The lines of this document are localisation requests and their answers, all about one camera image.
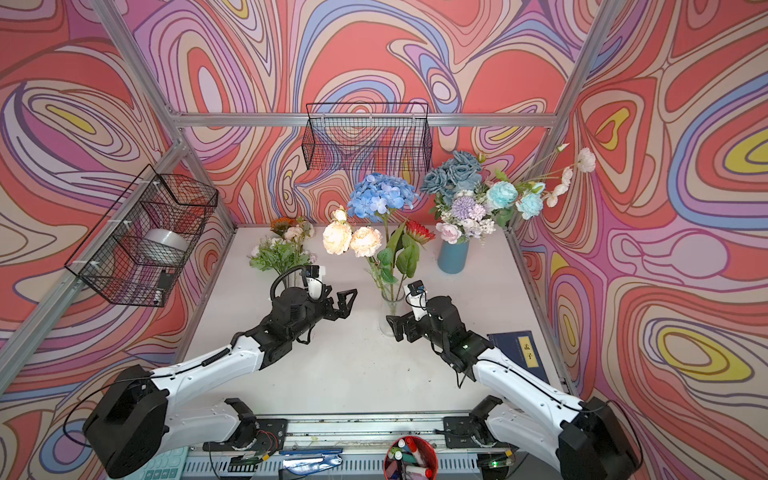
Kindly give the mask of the clear glass vase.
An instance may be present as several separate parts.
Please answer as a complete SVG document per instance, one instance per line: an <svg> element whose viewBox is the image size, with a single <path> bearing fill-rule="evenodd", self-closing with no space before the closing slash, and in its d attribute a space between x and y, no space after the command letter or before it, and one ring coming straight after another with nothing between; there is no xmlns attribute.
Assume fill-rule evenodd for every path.
<svg viewBox="0 0 768 480"><path fill-rule="evenodd" d="M389 316L403 315L408 307L405 305L405 292L402 287L396 288L393 286L391 289L386 289L381 293L381 305L380 314L378 319L379 330L382 335L393 338L394 333L387 318Z"/></svg>

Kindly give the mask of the green white filler bunch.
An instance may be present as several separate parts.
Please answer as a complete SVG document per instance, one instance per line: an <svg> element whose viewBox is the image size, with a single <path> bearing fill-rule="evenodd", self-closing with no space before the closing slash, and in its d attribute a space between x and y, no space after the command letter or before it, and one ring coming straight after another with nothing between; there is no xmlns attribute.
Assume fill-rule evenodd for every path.
<svg viewBox="0 0 768 480"><path fill-rule="evenodd" d="M316 257L304 247L305 240L304 234L264 238L251 250L249 266L283 275L296 266L313 263Z"/></svg>

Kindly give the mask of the red flower stem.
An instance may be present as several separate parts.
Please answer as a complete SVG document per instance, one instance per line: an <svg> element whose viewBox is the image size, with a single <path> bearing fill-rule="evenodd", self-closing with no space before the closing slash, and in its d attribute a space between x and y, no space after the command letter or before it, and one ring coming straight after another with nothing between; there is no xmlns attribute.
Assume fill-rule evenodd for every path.
<svg viewBox="0 0 768 480"><path fill-rule="evenodd" d="M422 251L434 239L435 234L422 223L407 220L403 224L395 256L395 269L400 275L398 287L401 297L405 296L405 282L415 277Z"/></svg>

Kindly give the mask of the teal ceramic vase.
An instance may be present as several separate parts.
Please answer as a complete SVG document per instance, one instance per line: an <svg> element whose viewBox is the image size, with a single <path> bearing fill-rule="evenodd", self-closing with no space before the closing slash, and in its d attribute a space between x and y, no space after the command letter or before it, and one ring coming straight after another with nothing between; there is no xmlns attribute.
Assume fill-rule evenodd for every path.
<svg viewBox="0 0 768 480"><path fill-rule="evenodd" d="M447 274L458 274L465 268L470 243L460 241L451 244L443 241L437 259L441 271Z"/></svg>

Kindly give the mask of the cream peach rose stem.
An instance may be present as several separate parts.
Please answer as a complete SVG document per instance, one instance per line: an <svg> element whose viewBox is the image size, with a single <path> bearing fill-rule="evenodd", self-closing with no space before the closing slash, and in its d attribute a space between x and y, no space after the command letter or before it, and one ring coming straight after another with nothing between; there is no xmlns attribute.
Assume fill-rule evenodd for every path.
<svg viewBox="0 0 768 480"><path fill-rule="evenodd" d="M314 226L307 220L297 219L281 234L286 242L302 245L307 239L314 236Z"/></svg>

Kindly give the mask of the orange flower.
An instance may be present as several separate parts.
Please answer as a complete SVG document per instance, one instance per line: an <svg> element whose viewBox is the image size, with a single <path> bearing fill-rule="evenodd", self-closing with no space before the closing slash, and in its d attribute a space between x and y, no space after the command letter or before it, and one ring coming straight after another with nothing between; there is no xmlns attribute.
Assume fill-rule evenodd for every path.
<svg viewBox="0 0 768 480"><path fill-rule="evenodd" d="M297 220L295 218L281 217L271 222L270 231L280 237L283 237L290 228L296 225Z"/></svg>

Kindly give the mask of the pink rose stem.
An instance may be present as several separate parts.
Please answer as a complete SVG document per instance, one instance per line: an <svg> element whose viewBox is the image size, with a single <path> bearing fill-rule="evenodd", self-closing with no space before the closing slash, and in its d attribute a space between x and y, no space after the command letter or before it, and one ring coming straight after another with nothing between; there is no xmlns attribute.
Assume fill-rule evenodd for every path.
<svg viewBox="0 0 768 480"><path fill-rule="evenodd" d="M436 224L435 228L440 234L441 239L448 244L455 245L462 241L463 232L457 225L439 222Z"/></svg>

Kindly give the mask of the blue hydrangea stem with leaves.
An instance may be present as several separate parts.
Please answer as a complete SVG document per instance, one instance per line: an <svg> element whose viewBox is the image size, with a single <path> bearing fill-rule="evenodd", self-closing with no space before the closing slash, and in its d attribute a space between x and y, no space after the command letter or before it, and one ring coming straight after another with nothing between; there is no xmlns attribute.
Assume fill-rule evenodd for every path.
<svg viewBox="0 0 768 480"><path fill-rule="evenodd" d="M415 187L406 180L371 173L354 187L348 202L348 212L351 216L368 221L368 227L380 230L384 236L384 246L394 260L396 288L399 288L400 280L400 275L395 269L396 249L406 220L394 225L392 217L401 210L412 209L418 200L419 194Z"/></svg>

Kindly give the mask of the blue hydrangea bunch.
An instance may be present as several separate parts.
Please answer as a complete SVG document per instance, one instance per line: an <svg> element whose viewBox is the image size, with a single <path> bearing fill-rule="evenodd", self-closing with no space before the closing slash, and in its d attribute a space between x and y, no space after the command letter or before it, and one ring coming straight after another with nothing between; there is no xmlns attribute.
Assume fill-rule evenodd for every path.
<svg viewBox="0 0 768 480"><path fill-rule="evenodd" d="M514 202L518 191L508 176L499 172L486 178L484 158L455 151L451 158L431 169L420 191L434 200L436 224L451 223L461 228L462 241L483 240L504 228L516 216Z"/></svg>

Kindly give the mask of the peach carnation stem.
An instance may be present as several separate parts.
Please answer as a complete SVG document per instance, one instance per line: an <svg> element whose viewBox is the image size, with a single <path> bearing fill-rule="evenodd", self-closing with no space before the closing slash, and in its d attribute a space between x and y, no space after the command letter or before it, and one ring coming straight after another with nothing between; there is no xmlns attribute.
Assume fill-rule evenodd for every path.
<svg viewBox="0 0 768 480"><path fill-rule="evenodd" d="M368 272L388 301L396 300L397 280L393 272L393 256L384 246L381 231L372 227L354 228L348 221L347 211L336 208L331 214L331 222L322 234L325 251L332 255L342 255L351 251L356 258L366 261Z"/></svg>

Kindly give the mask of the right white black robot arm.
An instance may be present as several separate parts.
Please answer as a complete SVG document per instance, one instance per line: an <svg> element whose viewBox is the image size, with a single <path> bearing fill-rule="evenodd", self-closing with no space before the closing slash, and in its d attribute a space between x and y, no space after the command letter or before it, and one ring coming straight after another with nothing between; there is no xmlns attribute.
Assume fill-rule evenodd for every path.
<svg viewBox="0 0 768 480"><path fill-rule="evenodd" d="M533 456L564 479L628 479L642 465L620 420L599 398L582 400L525 370L466 328L448 296L406 298L410 312L386 318L396 341L429 341L457 375L491 393L443 433L448 444L501 444Z"/></svg>

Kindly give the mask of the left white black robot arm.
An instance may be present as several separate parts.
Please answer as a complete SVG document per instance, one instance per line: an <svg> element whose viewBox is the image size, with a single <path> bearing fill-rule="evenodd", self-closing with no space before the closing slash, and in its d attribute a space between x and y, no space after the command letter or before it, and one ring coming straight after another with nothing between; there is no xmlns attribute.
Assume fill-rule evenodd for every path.
<svg viewBox="0 0 768 480"><path fill-rule="evenodd" d="M83 425L107 475L126 477L160 453L200 443L249 449L260 427L243 400L208 407L192 407L192 400L269 367L296 343L308 344L319 321L348 318L356 297L354 289L334 293L319 281L290 287L272 298L258 325L229 344L170 367L134 365L121 372Z"/></svg>

